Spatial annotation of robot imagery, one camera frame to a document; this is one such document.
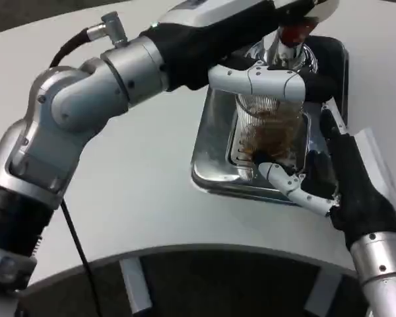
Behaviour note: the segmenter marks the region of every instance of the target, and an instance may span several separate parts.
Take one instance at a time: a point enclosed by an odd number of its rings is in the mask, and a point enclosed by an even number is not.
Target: cable
[[[75,243],[75,246],[77,247],[77,250],[78,250],[78,253],[79,253],[79,257],[81,258],[82,265],[83,265],[85,273],[86,273],[86,278],[88,279],[88,282],[90,283],[91,292],[92,292],[92,299],[94,301],[94,305],[95,305],[95,308],[96,308],[97,315],[98,315],[98,317],[103,317],[102,309],[101,309],[101,306],[100,306],[100,301],[98,300],[98,293],[97,293],[97,288],[96,288],[94,276],[92,274],[92,271],[91,271],[91,268],[90,268],[90,266],[88,264],[88,261],[86,260],[84,250],[82,249],[81,242],[79,241],[77,232],[75,230],[75,226],[73,225],[72,218],[71,218],[71,216],[69,214],[69,210],[68,210],[68,208],[66,206],[66,202],[65,202],[64,199],[61,201],[60,207],[61,207],[61,210],[63,212],[63,215],[65,216],[65,219],[66,219],[66,222],[67,222],[67,226],[69,227],[69,230],[70,230],[70,232],[72,234],[73,242]]]
[[[53,61],[50,64],[50,68],[58,66],[66,55],[69,55],[81,45],[91,42],[90,38],[88,37],[87,30],[87,28],[84,28],[60,48],[59,52],[54,56]]]
[[[81,45],[91,42],[90,38],[88,37],[87,34],[87,28],[84,28],[82,31],[80,31],[77,35],[73,36],[69,41],[63,45],[59,52],[54,56],[53,61],[50,64],[50,68],[56,67],[60,64],[61,60],[69,55],[71,52],[75,51],[77,48],[79,48]],[[71,215],[69,213],[69,210],[66,205],[66,201],[63,199],[61,201],[61,210],[63,212],[63,215],[65,216],[67,226],[69,227],[69,231],[71,232],[73,242],[75,243],[75,246],[77,247],[79,257],[81,258],[82,261],[82,266],[84,267],[86,278],[88,279],[88,282],[91,287],[91,293],[92,293],[92,301],[94,302],[96,313],[98,317],[103,317],[102,314],[102,309],[100,306],[100,301],[98,300],[98,293],[97,293],[97,287],[95,284],[94,280],[94,275],[92,274],[91,268],[88,264],[88,261],[86,260],[84,250],[81,246],[81,242],[79,241],[78,234],[75,230],[75,226],[73,225]]]

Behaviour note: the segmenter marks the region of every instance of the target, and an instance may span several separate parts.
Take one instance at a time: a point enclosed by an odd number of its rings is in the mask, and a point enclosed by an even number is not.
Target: metal connector
[[[102,23],[91,26],[86,31],[91,42],[108,36],[116,48],[127,46],[128,41],[125,29],[117,12],[113,11],[103,15],[101,20],[103,21]]]

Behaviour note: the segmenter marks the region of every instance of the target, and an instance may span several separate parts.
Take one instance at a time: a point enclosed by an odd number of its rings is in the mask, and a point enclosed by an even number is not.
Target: stainless steel tray
[[[341,88],[335,100],[346,122],[347,52],[339,41],[332,38],[311,36],[308,42],[321,65],[321,73],[336,78]],[[319,104],[305,103],[303,106],[305,153],[310,150],[327,153],[325,140],[319,131],[320,112]],[[209,88],[191,161],[193,181],[213,194],[291,203],[259,175],[252,162],[237,155],[236,124],[234,95]]]

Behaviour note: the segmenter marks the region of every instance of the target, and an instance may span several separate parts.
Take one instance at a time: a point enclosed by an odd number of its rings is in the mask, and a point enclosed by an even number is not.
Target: white table
[[[73,34],[116,10],[133,38],[178,2],[136,0],[0,33],[0,137],[24,115],[31,82]],[[315,33],[336,37],[348,49],[350,130],[373,127],[396,183],[396,4],[342,0]],[[97,41],[63,64],[78,66],[109,47],[107,40]],[[66,198],[87,258],[230,245],[349,273],[343,234],[328,219],[298,207],[205,194],[192,184],[189,163],[204,99],[205,89],[161,94],[112,119],[86,147]],[[31,283],[81,264],[60,210],[44,231],[37,258]]]

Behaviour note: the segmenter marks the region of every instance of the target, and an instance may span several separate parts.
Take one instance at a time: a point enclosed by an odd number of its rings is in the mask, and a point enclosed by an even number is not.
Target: silver tube
[[[135,106],[168,87],[164,61],[154,43],[146,37],[133,40],[127,47],[103,53],[101,58],[113,69]]]
[[[396,233],[363,236],[350,248],[375,317],[396,317]]]
[[[396,317],[396,275],[370,281],[363,290],[375,317]]]

